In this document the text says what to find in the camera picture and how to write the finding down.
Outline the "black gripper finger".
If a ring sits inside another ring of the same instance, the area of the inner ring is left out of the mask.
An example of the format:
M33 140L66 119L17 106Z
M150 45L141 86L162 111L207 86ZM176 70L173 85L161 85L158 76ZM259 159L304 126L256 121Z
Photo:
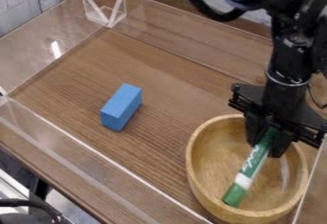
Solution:
M245 113L245 130L247 140L251 146L255 146L267 130L265 118L253 114L252 112Z
M287 130L268 129L269 150L268 156L280 158L295 140L295 133Z

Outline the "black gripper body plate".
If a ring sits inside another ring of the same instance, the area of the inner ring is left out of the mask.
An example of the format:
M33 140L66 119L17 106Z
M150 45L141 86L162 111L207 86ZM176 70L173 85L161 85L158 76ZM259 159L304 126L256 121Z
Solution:
M307 89L296 86L256 86L233 83L228 105L245 117L252 112L265 118L267 129L287 130L295 133L293 142L303 142L320 148L327 134L327 121L309 106Z

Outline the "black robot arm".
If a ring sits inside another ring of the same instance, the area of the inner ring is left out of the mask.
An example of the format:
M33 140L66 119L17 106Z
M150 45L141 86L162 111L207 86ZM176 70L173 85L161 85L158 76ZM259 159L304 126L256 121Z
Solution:
M319 147L327 134L320 115L308 105L312 76L327 73L327 0L225 0L241 11L271 15L272 55L265 84L235 84L229 105L245 115L251 145L268 128L276 135L268 155L279 158L293 142Z

